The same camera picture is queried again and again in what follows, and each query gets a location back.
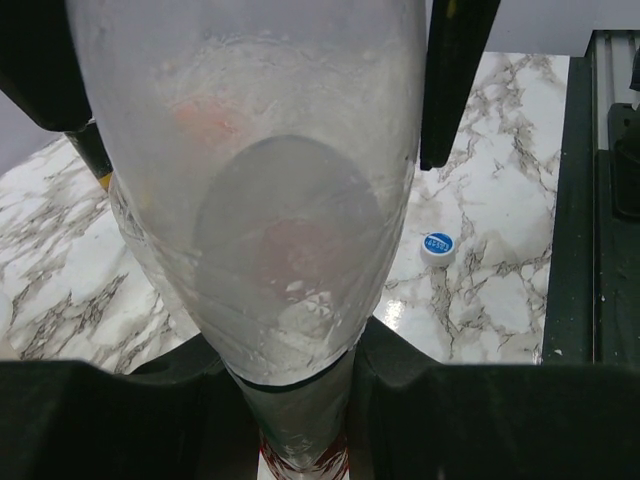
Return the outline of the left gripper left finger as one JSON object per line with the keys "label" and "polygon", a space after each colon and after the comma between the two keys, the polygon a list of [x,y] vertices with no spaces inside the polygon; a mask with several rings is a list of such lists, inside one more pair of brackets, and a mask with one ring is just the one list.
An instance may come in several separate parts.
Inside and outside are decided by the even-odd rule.
{"label": "left gripper left finger", "polygon": [[1,364],[4,479],[254,479],[258,458],[257,424],[201,337],[128,375]]}

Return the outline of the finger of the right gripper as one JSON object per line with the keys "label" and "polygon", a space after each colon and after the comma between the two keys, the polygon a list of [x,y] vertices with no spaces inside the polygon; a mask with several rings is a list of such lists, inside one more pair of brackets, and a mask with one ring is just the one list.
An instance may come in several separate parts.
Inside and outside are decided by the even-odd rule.
{"label": "finger of the right gripper", "polygon": [[435,0],[427,42],[419,166],[446,165],[499,0]]}
{"label": "finger of the right gripper", "polygon": [[1,0],[1,91],[64,134],[105,190],[113,166],[92,114],[63,1]]}

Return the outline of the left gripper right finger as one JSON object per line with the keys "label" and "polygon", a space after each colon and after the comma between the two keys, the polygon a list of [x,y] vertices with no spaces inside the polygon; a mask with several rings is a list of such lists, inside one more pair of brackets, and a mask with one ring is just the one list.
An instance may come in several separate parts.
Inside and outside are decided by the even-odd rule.
{"label": "left gripper right finger", "polygon": [[354,479],[635,479],[639,374],[444,365],[370,319],[347,438]]}

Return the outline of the bottle with red label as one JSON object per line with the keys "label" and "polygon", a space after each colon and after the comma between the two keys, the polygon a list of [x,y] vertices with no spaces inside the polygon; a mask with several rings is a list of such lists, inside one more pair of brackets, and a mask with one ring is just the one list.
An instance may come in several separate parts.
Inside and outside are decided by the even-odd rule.
{"label": "bottle with red label", "polygon": [[115,178],[283,478],[341,476],[353,349],[401,236],[421,1],[70,1]]}

